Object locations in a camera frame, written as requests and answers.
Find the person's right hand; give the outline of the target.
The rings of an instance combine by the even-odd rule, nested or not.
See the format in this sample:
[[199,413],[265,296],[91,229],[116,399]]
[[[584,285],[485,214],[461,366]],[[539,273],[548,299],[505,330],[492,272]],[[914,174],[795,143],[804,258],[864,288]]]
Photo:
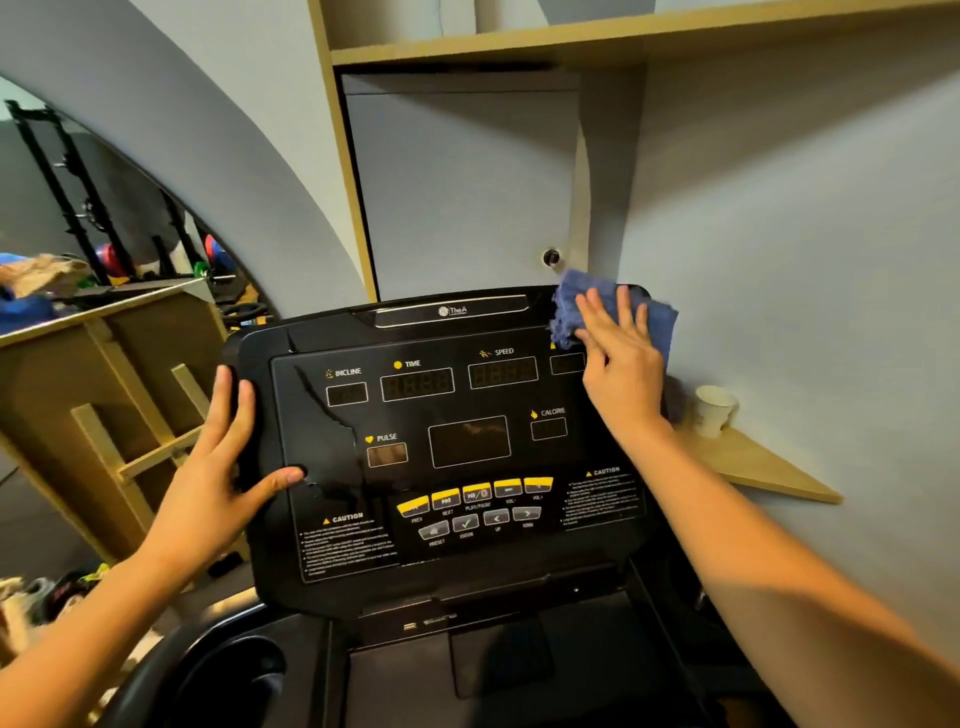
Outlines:
[[[614,339],[597,339],[605,351],[605,372],[584,372],[582,382],[593,406],[618,444],[629,451],[663,431],[662,395],[665,363],[652,343],[635,332],[627,286],[618,286],[620,331]],[[585,329],[592,333],[592,289],[575,298]]]

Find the person's left hand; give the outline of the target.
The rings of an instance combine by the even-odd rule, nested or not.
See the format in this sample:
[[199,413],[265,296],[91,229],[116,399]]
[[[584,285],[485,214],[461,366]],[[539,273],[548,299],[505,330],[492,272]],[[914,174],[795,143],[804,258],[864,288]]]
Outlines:
[[201,455],[201,433],[185,464],[168,487],[150,530],[137,552],[150,567],[170,578],[176,589],[226,553],[255,514],[242,513],[234,471],[256,423],[256,392],[252,383],[232,375],[229,441],[211,455]]

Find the blue cleaning cloth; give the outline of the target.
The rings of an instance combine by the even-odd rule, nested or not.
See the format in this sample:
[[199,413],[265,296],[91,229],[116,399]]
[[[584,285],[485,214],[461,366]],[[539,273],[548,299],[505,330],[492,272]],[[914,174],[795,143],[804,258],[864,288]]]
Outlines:
[[[585,322],[576,305],[578,295],[586,295],[595,288],[612,318],[618,318],[618,284],[609,278],[578,270],[567,270],[561,276],[553,294],[555,312],[549,322],[551,341],[557,347],[568,350],[574,343],[575,332],[584,329]],[[630,285],[630,310],[645,305],[647,331],[653,347],[661,354],[664,365],[668,364],[674,327],[679,312],[671,305],[649,297],[641,286]]]

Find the black treadmill console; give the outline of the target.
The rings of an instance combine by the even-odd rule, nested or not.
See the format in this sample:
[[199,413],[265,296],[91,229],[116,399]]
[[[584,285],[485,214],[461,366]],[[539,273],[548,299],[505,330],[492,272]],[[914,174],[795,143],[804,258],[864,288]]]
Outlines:
[[589,400],[583,346],[551,338],[555,290],[384,301],[226,340],[255,391],[237,485],[304,474],[246,531],[262,601],[353,621],[643,547],[650,493]]

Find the person's right forearm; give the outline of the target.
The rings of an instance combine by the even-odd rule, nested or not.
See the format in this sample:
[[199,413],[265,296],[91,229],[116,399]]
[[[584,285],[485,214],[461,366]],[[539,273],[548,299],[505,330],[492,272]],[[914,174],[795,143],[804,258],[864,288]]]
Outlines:
[[606,417],[740,650],[798,728],[960,728],[960,668],[690,455]]

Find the person's left forearm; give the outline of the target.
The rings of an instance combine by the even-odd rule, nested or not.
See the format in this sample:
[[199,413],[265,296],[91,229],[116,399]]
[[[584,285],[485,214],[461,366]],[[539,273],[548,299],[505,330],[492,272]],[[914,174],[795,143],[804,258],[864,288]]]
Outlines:
[[84,728],[140,639],[210,555],[144,544],[0,669],[0,728]]

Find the white paper cup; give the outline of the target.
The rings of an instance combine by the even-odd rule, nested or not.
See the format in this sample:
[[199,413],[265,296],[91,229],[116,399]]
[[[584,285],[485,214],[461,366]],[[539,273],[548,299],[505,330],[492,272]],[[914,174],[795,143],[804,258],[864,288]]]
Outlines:
[[700,385],[693,393],[693,431],[705,439],[721,436],[736,412],[739,401],[729,389],[717,385]]

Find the wooden framed panel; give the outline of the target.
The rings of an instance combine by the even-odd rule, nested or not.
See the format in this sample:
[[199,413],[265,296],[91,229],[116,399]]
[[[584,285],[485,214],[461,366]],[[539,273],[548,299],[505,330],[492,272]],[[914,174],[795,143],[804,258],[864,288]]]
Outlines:
[[186,464],[227,337],[199,279],[0,336],[0,448],[106,562]]

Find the wooden corner shelf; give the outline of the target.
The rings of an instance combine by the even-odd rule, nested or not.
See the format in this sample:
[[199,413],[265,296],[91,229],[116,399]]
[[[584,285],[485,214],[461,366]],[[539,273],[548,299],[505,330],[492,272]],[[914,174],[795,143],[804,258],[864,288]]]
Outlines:
[[686,423],[675,432],[691,455],[733,485],[820,504],[844,503],[841,493],[735,428],[723,429],[716,438],[700,436]]

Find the grey cabinet door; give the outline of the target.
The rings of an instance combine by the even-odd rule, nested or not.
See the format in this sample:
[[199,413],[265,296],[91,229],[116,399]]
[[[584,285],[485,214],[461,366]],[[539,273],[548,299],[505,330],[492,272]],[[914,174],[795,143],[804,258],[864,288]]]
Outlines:
[[556,285],[580,87],[557,70],[342,77],[382,301]]

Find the blue bag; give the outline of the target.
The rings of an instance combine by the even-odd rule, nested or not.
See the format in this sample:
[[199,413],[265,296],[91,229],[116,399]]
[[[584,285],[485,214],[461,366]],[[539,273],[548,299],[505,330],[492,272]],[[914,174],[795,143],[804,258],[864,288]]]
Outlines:
[[58,318],[53,301],[42,295],[15,297],[0,286],[0,336],[13,334]]

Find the brown crumpled bag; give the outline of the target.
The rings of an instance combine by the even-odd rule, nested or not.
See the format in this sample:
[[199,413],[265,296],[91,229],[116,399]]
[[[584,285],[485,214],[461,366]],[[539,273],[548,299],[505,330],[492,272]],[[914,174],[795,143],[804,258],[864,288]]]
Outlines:
[[93,276],[90,265],[73,257],[42,253],[34,257],[15,256],[0,262],[0,290],[14,299],[32,296],[66,298]]

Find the black treadmill cup holder tray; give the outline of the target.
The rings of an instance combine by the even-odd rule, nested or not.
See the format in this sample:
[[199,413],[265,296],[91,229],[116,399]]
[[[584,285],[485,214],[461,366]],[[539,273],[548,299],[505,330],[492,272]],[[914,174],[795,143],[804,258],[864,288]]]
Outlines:
[[744,658],[685,659],[632,566],[354,621],[250,589],[150,651],[94,728],[797,728]]

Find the black squat rack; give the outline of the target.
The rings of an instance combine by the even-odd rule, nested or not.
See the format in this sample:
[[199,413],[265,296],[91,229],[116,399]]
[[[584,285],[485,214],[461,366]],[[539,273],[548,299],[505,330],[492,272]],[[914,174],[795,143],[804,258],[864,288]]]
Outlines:
[[[126,279],[131,282],[140,280],[137,267],[126,246],[123,244],[113,219],[100,195],[90,171],[84,162],[72,135],[66,129],[63,117],[52,107],[25,108],[14,99],[3,101],[21,140],[27,147],[34,164],[52,194],[61,217],[66,224],[66,232],[77,242],[82,257],[88,263],[93,278],[99,285],[112,285],[113,280]],[[38,139],[33,126],[49,125],[60,144],[62,155],[58,162],[48,157],[42,142]],[[77,179],[85,193],[84,205],[76,207],[67,194],[58,175],[65,171]],[[91,241],[88,227],[106,235],[113,250],[115,261],[112,267],[102,261],[98,249]]]

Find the wooden wall shelf unit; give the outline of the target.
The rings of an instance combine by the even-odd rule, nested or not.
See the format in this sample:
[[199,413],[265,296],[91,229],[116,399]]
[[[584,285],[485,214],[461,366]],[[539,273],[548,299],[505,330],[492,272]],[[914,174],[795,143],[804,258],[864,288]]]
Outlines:
[[960,70],[960,0],[520,0],[538,27],[399,39],[387,3],[322,3],[354,220],[378,283],[342,79],[557,70],[580,77],[570,268],[615,274],[630,217]]

